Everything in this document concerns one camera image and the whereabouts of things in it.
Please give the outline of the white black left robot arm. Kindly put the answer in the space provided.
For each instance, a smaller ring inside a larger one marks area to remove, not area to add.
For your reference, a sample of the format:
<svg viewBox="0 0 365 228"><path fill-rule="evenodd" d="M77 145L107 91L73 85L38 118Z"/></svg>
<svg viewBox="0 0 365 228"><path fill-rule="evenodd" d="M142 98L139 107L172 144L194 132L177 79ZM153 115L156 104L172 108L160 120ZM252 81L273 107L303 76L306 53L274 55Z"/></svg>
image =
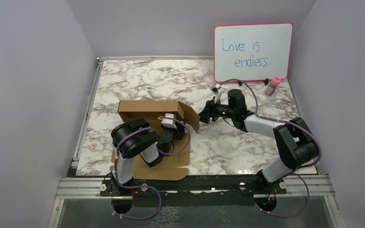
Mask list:
<svg viewBox="0 0 365 228"><path fill-rule="evenodd" d="M111 132L115 147L112 188L119 195L130 190L134 158L140 156L148 167L158 165L164 156L173 155L174 144L185 136L186 125L171 116L159 116L162 131L157 133L145 118L115 127Z"/></svg>

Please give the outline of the brown cardboard box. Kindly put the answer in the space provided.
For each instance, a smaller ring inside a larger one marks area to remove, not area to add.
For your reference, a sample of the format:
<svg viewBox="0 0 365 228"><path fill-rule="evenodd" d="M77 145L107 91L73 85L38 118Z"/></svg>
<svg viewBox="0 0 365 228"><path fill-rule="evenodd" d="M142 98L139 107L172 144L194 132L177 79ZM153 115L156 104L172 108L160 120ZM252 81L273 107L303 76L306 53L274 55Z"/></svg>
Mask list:
<svg viewBox="0 0 365 228"><path fill-rule="evenodd" d="M180 101L122 100L123 123L111 132L114 145L111 168L118 181L132 179L179 181L188 175L192 133L199 116Z"/></svg>

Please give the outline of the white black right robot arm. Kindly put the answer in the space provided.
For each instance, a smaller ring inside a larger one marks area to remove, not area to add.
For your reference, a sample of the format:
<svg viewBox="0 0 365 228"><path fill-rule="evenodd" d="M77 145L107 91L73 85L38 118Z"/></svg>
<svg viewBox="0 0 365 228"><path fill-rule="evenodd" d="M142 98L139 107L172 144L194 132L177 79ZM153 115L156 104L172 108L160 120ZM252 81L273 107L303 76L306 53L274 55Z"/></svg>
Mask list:
<svg viewBox="0 0 365 228"><path fill-rule="evenodd" d="M279 158L256 174L254 185L261 193L269 192L275 182L321 157L320 147L302 118L287 121L257 115L247 109L239 89L228 91L228 104L222 104L217 95L208 100L199 117L206 124L220 117L229 118L238 130L275 139Z"/></svg>

